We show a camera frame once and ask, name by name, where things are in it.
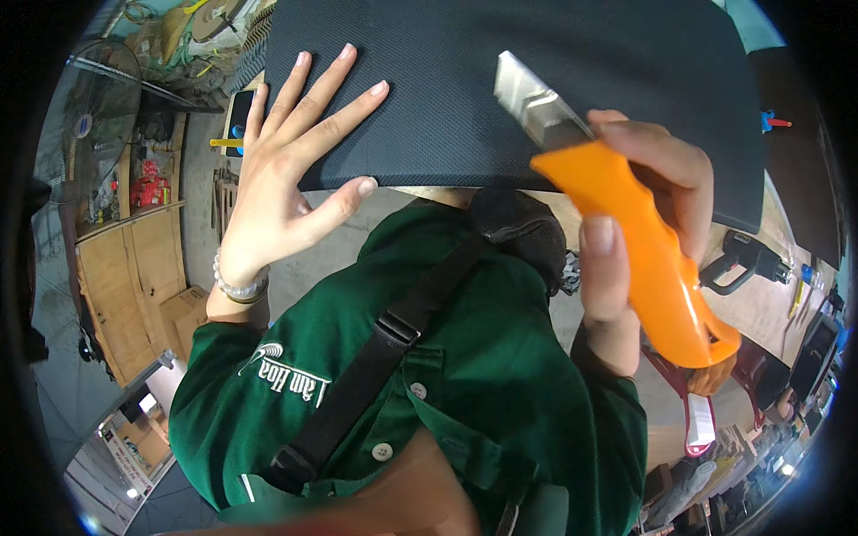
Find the white beaded bracelet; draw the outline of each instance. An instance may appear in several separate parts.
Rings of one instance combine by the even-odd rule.
[[[218,248],[214,254],[214,265],[212,268],[214,269],[214,281],[217,283],[218,288],[233,302],[254,304],[262,299],[268,290],[268,272],[271,268],[270,266],[265,266],[259,270],[257,276],[253,278],[253,282],[248,286],[230,286],[221,277],[221,248]]]

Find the knife handle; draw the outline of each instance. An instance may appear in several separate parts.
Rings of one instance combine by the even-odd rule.
[[[706,304],[697,265],[682,254],[676,232],[625,156],[589,142],[538,154],[530,167],[566,193],[583,216],[606,214],[619,222],[631,269],[629,302],[657,352],[699,369],[739,350],[739,331]]]

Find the shirt button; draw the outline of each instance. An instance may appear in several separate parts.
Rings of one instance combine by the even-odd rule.
[[[393,447],[389,443],[379,443],[372,447],[372,457],[376,461],[387,461],[393,457]]]
[[[426,399],[426,386],[420,382],[414,382],[411,384],[411,392],[414,393],[414,396],[421,400]]]

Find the black shoulder strap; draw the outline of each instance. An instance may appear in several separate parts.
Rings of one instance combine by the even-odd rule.
[[[488,246],[479,234],[471,234],[405,298],[382,313],[372,327],[372,336],[331,385],[321,406],[271,461],[270,484],[299,495],[304,484],[316,479],[381,392],[402,356],[426,331],[432,314],[441,309]]]

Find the cardboard box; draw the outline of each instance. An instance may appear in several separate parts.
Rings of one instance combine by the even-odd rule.
[[[185,363],[190,357],[190,343],[194,331],[208,322],[207,301],[208,292],[199,286],[192,286],[160,305],[161,319],[170,348]]]

